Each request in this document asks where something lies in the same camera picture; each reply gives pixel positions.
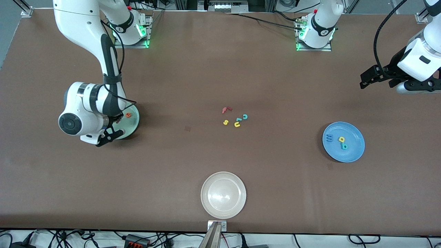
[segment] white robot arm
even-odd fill
[[[441,79],[434,74],[441,68],[441,0],[424,0],[433,21],[412,37],[407,46],[380,68],[374,65],[361,74],[360,87],[389,81],[400,94],[430,93],[441,90]]]
[[[343,10],[341,0],[321,0],[317,12],[314,11],[306,16],[305,31],[299,39],[312,48],[326,46],[332,38],[335,25]]]
[[[55,20],[60,32],[73,43],[91,52],[100,62],[103,83],[75,82],[64,96],[65,109],[58,124],[69,135],[101,146],[124,134],[112,124],[126,108],[116,49],[101,25],[100,10],[109,19],[121,43],[131,45],[143,36],[139,29],[145,15],[129,11],[123,0],[53,0]]]

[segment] blue plate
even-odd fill
[[[338,140],[344,137],[344,144],[347,149],[342,148]],[[361,132],[347,122],[334,122],[323,132],[323,147],[326,152],[335,160],[350,163],[359,159],[364,152],[364,138]]]

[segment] metal bracket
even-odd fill
[[[22,11],[22,13],[20,15],[22,16],[22,18],[29,18],[32,16],[33,12],[34,12],[34,8],[32,6],[30,6],[29,13]]]
[[[32,12],[34,11],[34,8],[30,6],[26,1],[24,0],[13,0],[13,1],[20,7],[20,9],[22,9],[22,13],[21,13],[22,18],[29,18],[32,16]]]
[[[219,248],[221,234],[227,230],[226,221],[208,221],[208,231],[199,248]]]
[[[423,8],[419,12],[415,14],[415,19],[418,24],[428,23],[427,17],[429,16],[429,12],[426,8]]]
[[[152,35],[152,24],[153,24],[153,17],[151,15],[146,15],[146,23],[141,23],[142,25],[147,25],[146,27],[146,35],[136,42],[133,45],[124,45],[124,49],[128,48],[149,48],[150,47],[150,37]],[[121,42],[118,41],[118,39],[115,39],[115,48],[121,48]]]
[[[359,2],[360,0],[353,0],[353,1],[343,0],[343,7],[345,14],[351,14]]]
[[[213,222],[220,222],[220,224],[222,225],[222,232],[226,232],[227,231],[227,222],[226,221],[208,221],[207,224],[207,230],[210,229],[211,225],[213,224]]]

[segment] metal mounting plate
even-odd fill
[[[207,230],[210,229],[210,227],[213,224],[213,222],[221,222],[222,223],[222,232],[226,232],[227,231],[227,222],[226,221],[208,221]]]
[[[25,13],[24,11],[22,11],[22,13],[20,14],[22,16],[22,18],[29,18],[32,16],[32,13],[34,12],[34,8],[31,6],[30,10],[29,10],[29,14]]]

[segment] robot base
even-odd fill
[[[153,24],[153,17],[150,15],[146,15],[146,23],[145,25],[147,26],[144,29],[140,30],[140,32],[145,32],[145,36],[139,40],[138,42],[136,42],[133,45],[126,45],[124,44],[124,48],[128,48],[128,49],[133,49],[133,48],[138,48],[138,49],[143,49],[143,48],[149,48],[150,47],[150,37],[152,35],[152,24]],[[115,48],[122,48],[121,46],[121,42],[118,41],[118,39],[116,38],[116,35],[113,35],[115,37]]]
[[[297,51],[319,51],[319,52],[331,52],[331,39],[326,44],[326,46],[322,48],[312,48],[308,45],[306,45],[301,39],[299,39],[300,36],[303,36],[306,32],[306,26],[307,26],[307,19],[306,16],[302,16],[299,22],[294,22],[295,27],[300,27],[302,30],[295,30],[295,49]]]
[[[128,109],[123,111],[123,117],[120,121],[113,123],[113,128],[115,131],[120,129],[124,130],[124,134],[116,139],[124,139],[135,132],[139,125],[139,111],[135,105],[130,106]],[[110,128],[107,129],[108,133],[112,133]]]

